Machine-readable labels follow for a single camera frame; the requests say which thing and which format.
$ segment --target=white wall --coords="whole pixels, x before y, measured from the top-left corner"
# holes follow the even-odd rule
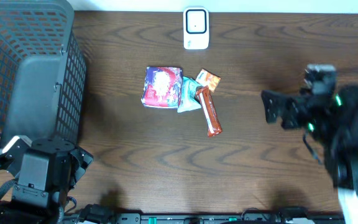
[[[74,10],[358,13],[358,0],[68,0]]]

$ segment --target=basket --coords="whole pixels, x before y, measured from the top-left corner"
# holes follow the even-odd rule
[[[0,1],[0,149],[15,135],[77,141],[86,65],[65,0]]]

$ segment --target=perforated basket wall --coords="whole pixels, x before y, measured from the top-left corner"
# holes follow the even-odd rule
[[[0,147],[17,70],[38,55],[65,63],[57,79],[62,88],[54,134],[76,142],[86,66],[71,31],[73,16],[66,1],[0,1]]]

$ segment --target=orange packet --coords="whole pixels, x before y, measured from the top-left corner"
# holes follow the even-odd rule
[[[202,86],[208,86],[209,90],[215,92],[215,89],[218,86],[219,82],[221,81],[221,78],[208,72],[205,69],[202,69],[198,74],[196,81]]]
[[[209,88],[203,87],[196,92],[201,107],[204,111],[206,122],[208,124],[208,137],[213,137],[222,133],[221,124],[216,116],[214,102],[212,101],[211,93]]]

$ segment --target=wooden table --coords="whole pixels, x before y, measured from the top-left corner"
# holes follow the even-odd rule
[[[358,82],[358,15],[211,13],[210,23],[208,49],[190,51],[181,13],[76,12],[74,32],[89,60],[80,146],[94,155],[70,192],[78,207],[340,210],[302,132],[266,124],[259,95],[296,93],[308,63],[334,64],[340,85]],[[207,138],[201,110],[144,108],[145,68],[153,65],[219,75],[213,100],[223,133]],[[0,185],[9,178],[0,172]]]

